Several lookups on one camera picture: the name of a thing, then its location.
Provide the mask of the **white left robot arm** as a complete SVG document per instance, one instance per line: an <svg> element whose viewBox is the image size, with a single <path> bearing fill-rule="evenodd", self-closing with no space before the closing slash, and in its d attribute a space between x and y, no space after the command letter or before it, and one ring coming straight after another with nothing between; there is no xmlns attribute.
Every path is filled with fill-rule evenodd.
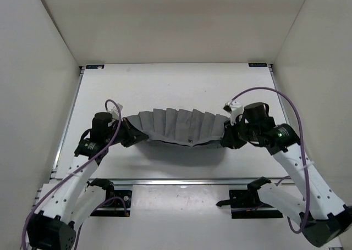
<svg viewBox="0 0 352 250"><path fill-rule="evenodd" d="M80 137L66 177L38 201L27 217L24 243L37 249L76 249L83 222L97 208L116 200L113 182L90 179L109 147L130 147L147 139L127 118L96 113L91 128Z"/></svg>

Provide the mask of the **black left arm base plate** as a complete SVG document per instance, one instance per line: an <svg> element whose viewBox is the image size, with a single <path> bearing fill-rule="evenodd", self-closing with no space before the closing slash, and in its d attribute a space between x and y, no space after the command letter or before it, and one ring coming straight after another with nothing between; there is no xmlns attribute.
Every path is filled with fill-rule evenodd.
<svg viewBox="0 0 352 250"><path fill-rule="evenodd" d="M120 218L130 217L133 198L132 186L115 186L111 197L114 197L114 200L105 202L103 206L91 213L91 216Z"/></svg>

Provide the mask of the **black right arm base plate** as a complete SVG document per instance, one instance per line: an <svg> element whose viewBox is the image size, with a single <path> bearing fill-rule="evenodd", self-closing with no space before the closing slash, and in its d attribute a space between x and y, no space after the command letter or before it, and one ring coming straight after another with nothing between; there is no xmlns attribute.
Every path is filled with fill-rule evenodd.
<svg viewBox="0 0 352 250"><path fill-rule="evenodd" d="M229 190L232 219L281 219L283 214L268 204L245 198L247 190Z"/></svg>

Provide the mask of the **grey pleated skirt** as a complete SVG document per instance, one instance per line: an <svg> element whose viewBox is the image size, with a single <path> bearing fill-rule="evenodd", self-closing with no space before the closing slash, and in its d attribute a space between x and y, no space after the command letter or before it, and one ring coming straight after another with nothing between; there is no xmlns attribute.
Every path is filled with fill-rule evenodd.
<svg viewBox="0 0 352 250"><path fill-rule="evenodd" d="M220 114L172 108L143 111L126 119L148 136L151 145L187 148L220 148L224 123L229 121Z"/></svg>

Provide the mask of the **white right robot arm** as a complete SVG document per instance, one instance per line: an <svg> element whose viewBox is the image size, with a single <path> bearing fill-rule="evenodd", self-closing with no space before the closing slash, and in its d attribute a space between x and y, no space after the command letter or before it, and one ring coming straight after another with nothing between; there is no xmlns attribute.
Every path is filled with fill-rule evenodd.
<svg viewBox="0 0 352 250"><path fill-rule="evenodd" d="M224 123L223 147L242 148L247 143L267 149L284 168L303 198L285 192L266 177L247 185L237 198L219 201L222 207L249 205L254 210L264 204L285 215L300 226L301 233L315 247L322 247L351 227L351 207L340 199L322 178L303 151L303 144L288 124L277 125L269 115L266 103L256 102L243 107L230 101L223 108L230 114Z"/></svg>

